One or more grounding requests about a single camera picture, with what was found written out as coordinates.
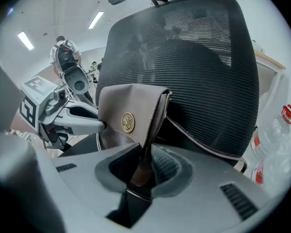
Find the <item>plastic water bottle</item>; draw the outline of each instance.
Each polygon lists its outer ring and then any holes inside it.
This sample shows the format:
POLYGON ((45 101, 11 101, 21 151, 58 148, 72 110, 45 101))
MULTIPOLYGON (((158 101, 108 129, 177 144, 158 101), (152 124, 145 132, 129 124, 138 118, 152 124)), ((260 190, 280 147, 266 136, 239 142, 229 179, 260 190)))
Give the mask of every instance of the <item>plastic water bottle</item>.
POLYGON ((283 106, 281 115, 276 115, 270 121, 262 124, 251 139, 252 154, 257 161, 263 161, 266 156, 285 145, 290 133, 291 105, 283 106))
POLYGON ((291 185, 291 151, 279 150, 267 156, 249 174, 271 198, 285 192, 291 185))

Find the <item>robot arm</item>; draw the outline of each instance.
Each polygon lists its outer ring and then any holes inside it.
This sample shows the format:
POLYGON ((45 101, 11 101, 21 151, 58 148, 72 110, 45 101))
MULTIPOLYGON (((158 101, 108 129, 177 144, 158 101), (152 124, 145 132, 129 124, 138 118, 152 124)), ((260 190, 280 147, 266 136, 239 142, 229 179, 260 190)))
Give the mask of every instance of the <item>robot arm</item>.
POLYGON ((87 103, 69 100, 64 87, 36 76, 21 90, 25 98, 19 112, 31 129, 48 142, 48 148, 66 150, 68 135, 98 133, 105 128, 98 120, 97 110, 87 103))

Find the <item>bag handle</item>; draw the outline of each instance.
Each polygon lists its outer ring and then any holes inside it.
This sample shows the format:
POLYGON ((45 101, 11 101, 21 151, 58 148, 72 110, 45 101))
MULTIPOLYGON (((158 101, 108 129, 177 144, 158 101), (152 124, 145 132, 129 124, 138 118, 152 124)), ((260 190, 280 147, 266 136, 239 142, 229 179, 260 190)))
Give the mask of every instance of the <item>bag handle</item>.
POLYGON ((222 154, 218 152, 215 149, 210 148, 209 146, 205 145, 204 143, 200 142, 199 140, 195 139, 189 132, 187 132, 184 128, 182 128, 178 123, 173 121, 170 117, 166 116, 166 119, 174 125, 181 133, 183 133, 187 138, 189 138, 194 144, 202 148, 203 150, 207 151, 208 153, 211 153, 213 155, 216 155, 221 158, 229 159, 229 160, 234 160, 234 161, 240 161, 243 162, 243 167, 241 169, 241 173, 244 173, 247 169, 247 162, 243 157, 236 157, 233 155, 227 155, 227 154, 222 154))

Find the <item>black mesh backrest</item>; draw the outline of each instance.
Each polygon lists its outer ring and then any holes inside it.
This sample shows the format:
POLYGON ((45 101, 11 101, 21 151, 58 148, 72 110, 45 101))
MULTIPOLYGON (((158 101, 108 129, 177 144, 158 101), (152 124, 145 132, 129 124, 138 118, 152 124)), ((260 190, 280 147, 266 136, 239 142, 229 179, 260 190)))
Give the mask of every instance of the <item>black mesh backrest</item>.
MULTIPOLYGON (((169 87, 167 113, 173 120, 218 151, 241 156, 256 122, 259 79, 238 3, 173 0, 117 22, 109 33, 96 103, 103 87, 124 83, 169 87)), ((159 137, 198 150, 168 122, 159 137)))

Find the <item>red bottle cap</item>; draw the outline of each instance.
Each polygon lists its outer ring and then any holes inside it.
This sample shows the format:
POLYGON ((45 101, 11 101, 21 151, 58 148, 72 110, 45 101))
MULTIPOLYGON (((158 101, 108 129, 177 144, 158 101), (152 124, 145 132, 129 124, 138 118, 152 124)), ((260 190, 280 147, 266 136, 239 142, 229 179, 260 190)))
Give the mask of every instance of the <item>red bottle cap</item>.
POLYGON ((288 123, 291 124, 291 105, 288 106, 284 105, 281 111, 283 119, 288 123))

